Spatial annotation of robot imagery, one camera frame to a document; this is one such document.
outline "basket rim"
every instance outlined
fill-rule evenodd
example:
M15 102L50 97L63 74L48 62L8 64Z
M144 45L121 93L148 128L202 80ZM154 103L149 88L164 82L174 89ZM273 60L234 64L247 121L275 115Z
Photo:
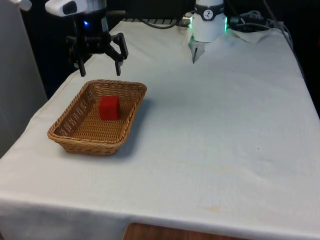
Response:
M88 89L89 86L95 84L95 83L110 83L110 84L122 84L122 85L135 85L141 87L141 92L135 102L134 107L130 110L130 113L126 119L126 125L125 125L125 131L123 131L123 134L115 141L109 141L109 140L92 140L92 139L85 139L85 138L75 138L70 136L60 136L55 134L54 132L57 130L57 128L60 126L60 124L65 120L71 109L75 106L75 104L78 102L79 98L83 95L83 93ZM101 147L105 147L105 144L108 144L108 148L116 148L119 147L121 144L124 143L124 141L128 137L128 131L130 130L130 126L132 124L133 118L136 115L137 108L140 106L145 94L147 91L147 86L140 82L133 82L133 81L120 81L120 80L107 80L107 79L98 79L98 80L90 80L86 82L83 87L81 88L80 92L73 98L71 103L68 105L66 110L61 114L61 116L54 122L54 124L50 127L50 129L47 132L47 135L49 139L57 142L57 143L69 143L77 142L82 144L99 144Z

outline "wicker basket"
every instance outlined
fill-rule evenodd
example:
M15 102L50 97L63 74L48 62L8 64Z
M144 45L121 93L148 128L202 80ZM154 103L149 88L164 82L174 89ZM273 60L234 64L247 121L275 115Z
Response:
M115 154L127 140L146 91L147 87L142 83L89 81L49 129L48 137L68 153ZM100 119L99 100L102 96L119 96L119 120Z

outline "white cloth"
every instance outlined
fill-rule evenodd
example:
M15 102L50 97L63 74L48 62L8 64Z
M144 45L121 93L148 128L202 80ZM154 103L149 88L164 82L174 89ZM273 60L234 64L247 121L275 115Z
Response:
M320 239L320 122L276 31L222 35L192 64L178 27L121 22L129 57L95 55L0 161L6 240L120 240L132 222L249 239ZM47 131L85 82L148 90L120 152L66 153Z

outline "dark background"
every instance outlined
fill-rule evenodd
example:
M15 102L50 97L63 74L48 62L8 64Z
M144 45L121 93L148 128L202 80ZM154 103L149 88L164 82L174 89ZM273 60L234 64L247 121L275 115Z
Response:
M75 69L68 63L65 45L67 35L74 34L71 17L57 17L46 13L47 0L33 1L33 8L23 12L36 62L48 97ZM269 17L262 0L229 0L237 12L258 10ZM320 11L319 0L268 0L279 21L291 32L294 50L306 76L307 87L320 115ZM108 10L126 10L128 18L181 17L191 11L195 0L107 0ZM234 16L226 4L226 15ZM108 19L113 28L122 17Z

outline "wooden floor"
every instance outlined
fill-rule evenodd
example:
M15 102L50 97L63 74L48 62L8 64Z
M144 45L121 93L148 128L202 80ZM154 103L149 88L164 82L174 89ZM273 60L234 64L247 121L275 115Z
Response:
M122 240L243 240L196 231L132 223L125 230Z

